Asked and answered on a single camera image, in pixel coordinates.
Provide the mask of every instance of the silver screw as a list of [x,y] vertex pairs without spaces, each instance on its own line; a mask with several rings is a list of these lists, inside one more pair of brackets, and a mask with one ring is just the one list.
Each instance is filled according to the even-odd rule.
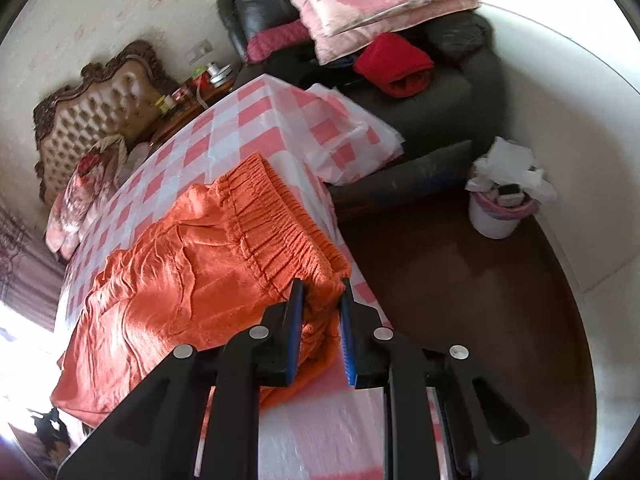
[[174,357],[178,359],[186,359],[193,354],[193,346],[191,345],[178,345],[174,348]]
[[252,339],[264,339],[268,335],[269,335],[269,329],[262,325],[254,326],[252,327],[251,330],[249,330],[249,336]]
[[469,350],[467,350],[466,347],[462,345],[453,345],[451,348],[449,348],[449,354],[454,359],[462,360],[469,357]]
[[380,341],[389,341],[394,336],[394,331],[386,326],[379,326],[373,331],[373,337]]

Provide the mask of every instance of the white trash bin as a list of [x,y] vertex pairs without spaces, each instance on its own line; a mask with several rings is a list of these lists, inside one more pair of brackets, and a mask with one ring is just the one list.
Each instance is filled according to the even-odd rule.
[[[488,204],[489,200],[484,198],[481,193],[472,192],[469,194],[469,219],[476,231],[487,238],[493,240],[501,240],[513,233],[518,227],[520,220],[535,213],[538,205],[535,201],[529,201],[517,208],[503,208],[492,203],[492,207],[498,212],[494,212],[495,216],[485,211],[480,202]],[[500,210],[508,212],[505,216],[515,216],[516,218],[500,218]]]

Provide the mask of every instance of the trash can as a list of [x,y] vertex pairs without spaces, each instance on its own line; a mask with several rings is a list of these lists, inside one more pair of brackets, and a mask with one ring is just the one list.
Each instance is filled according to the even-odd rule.
[[494,240],[506,238],[513,233],[520,220],[533,215],[538,202],[527,198],[517,207],[503,207],[489,199],[483,192],[469,194],[469,219],[481,235]]

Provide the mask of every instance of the carved wooden headboard frame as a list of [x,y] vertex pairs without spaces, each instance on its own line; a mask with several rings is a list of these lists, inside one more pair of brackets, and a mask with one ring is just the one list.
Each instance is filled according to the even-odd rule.
[[[53,129],[56,105],[59,102],[80,96],[94,82],[104,82],[111,79],[127,61],[132,59],[142,63],[148,73],[151,84],[162,95],[171,95],[178,88],[178,82],[169,77],[162,68],[162,63],[156,56],[153,47],[143,40],[133,41],[123,48],[117,56],[109,60],[106,65],[103,66],[101,63],[89,63],[86,65],[80,73],[82,82],[78,86],[66,85],[56,90],[33,109],[36,149],[39,155],[40,144]],[[40,199],[44,202],[46,185],[43,180],[44,164],[42,160],[38,160],[34,169],[40,179]]]

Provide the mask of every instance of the wall outlet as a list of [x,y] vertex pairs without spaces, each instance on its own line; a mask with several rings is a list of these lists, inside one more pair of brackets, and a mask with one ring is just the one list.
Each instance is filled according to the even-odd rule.
[[188,51],[187,59],[189,60],[189,64],[194,64],[197,60],[206,56],[212,50],[213,47],[211,46],[211,42],[209,40],[202,40],[199,44]]

